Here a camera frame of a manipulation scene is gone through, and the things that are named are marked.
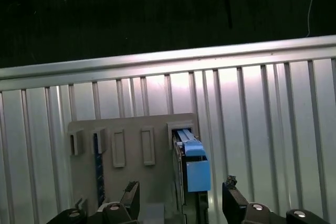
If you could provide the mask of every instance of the blue object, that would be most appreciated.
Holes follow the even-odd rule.
[[[208,160],[187,162],[188,192],[210,191],[211,174]]]
[[[183,144],[186,157],[187,187],[188,192],[210,191],[211,173],[210,164],[207,159],[188,161],[189,157],[206,157],[202,143],[187,129],[177,131],[180,137],[178,145]]]
[[[183,142],[186,157],[206,156],[202,143],[189,130],[179,130],[177,134]]]

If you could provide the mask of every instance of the black floor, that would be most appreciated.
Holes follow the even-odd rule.
[[[300,38],[310,0],[22,0],[0,13],[0,68]],[[314,0],[311,36],[336,34],[335,0]]]

